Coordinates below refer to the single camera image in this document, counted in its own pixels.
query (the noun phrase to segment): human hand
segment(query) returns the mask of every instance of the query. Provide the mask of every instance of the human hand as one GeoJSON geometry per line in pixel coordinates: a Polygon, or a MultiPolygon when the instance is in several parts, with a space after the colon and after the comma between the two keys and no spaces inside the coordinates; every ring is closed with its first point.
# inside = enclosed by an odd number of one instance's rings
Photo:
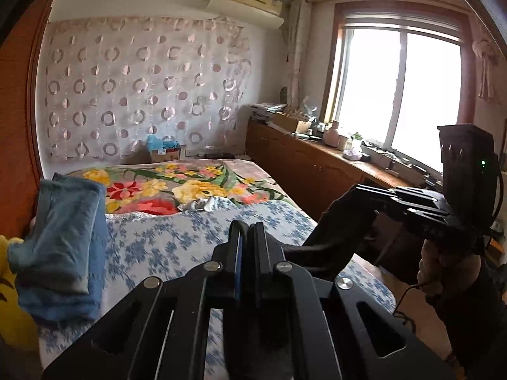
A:
{"type": "Polygon", "coordinates": [[[428,296],[442,295],[451,298],[466,291],[477,280],[481,258],[459,251],[442,253],[435,243],[425,240],[421,250],[417,282],[428,283],[421,290],[428,296]]]}

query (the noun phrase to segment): stuffed toy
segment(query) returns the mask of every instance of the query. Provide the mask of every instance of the stuffed toy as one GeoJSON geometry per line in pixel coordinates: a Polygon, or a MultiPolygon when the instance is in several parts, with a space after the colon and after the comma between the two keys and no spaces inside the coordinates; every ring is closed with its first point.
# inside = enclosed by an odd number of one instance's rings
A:
{"type": "Polygon", "coordinates": [[[39,350],[37,326],[30,314],[18,305],[18,293],[7,261],[10,244],[22,243],[21,238],[7,240],[0,235],[0,335],[8,345],[26,352],[39,350]]]}

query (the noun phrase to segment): window pane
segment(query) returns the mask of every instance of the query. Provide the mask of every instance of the window pane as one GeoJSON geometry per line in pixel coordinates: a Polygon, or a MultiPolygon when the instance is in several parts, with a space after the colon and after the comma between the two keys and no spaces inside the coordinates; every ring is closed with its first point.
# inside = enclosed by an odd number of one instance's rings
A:
{"type": "Polygon", "coordinates": [[[400,64],[400,33],[354,30],[340,127],[366,139],[385,141],[400,64]]]}
{"type": "Polygon", "coordinates": [[[392,148],[441,172],[437,125],[456,124],[460,89],[460,46],[409,34],[405,87],[392,148]]]}

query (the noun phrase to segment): floral bed sheet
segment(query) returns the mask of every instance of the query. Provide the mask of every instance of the floral bed sheet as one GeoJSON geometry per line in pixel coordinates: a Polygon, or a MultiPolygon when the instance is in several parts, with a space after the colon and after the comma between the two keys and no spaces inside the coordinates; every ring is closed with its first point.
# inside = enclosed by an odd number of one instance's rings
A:
{"type": "MultiPolygon", "coordinates": [[[[262,221],[266,231],[287,244],[301,245],[316,223],[300,209],[284,201],[238,207],[221,199],[213,213],[184,211],[171,216],[145,213],[106,215],[110,239],[106,246],[106,284],[102,293],[101,314],[109,311],[147,276],[164,280],[183,276],[195,265],[210,260],[217,244],[228,238],[232,220],[247,224],[262,221]]],[[[384,284],[373,277],[354,255],[340,273],[353,279],[389,312],[395,298],[384,284]]],[[[62,331],[40,330],[42,366],[47,367],[91,324],[62,331]]],[[[206,350],[205,379],[228,379],[224,367],[221,311],[212,310],[206,350]]]]}
{"type": "Polygon", "coordinates": [[[106,213],[178,213],[178,205],[212,195],[235,205],[281,200],[296,205],[262,168],[245,160],[177,160],[70,173],[106,186],[106,213]]]}

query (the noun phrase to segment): blue and white sheet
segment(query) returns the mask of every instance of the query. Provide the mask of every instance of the blue and white sheet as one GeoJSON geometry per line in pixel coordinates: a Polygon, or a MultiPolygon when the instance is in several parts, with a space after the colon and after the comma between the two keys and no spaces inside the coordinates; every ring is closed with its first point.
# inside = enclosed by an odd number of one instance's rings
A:
{"type": "MultiPolygon", "coordinates": [[[[110,239],[106,248],[106,286],[102,293],[100,315],[104,315],[147,276],[169,280],[184,276],[195,265],[210,260],[217,244],[225,243],[232,220],[247,224],[262,221],[266,231],[286,244],[302,244],[316,222],[284,201],[270,200],[237,207],[223,199],[213,213],[186,211],[171,216],[145,213],[106,215],[110,239]]],[[[340,273],[367,291],[388,311],[395,298],[384,284],[368,273],[353,258],[340,273]]],[[[40,354],[47,367],[91,324],[61,331],[41,329],[40,354]]],[[[221,312],[210,317],[206,351],[207,380],[228,379],[222,348],[221,312]]]]}

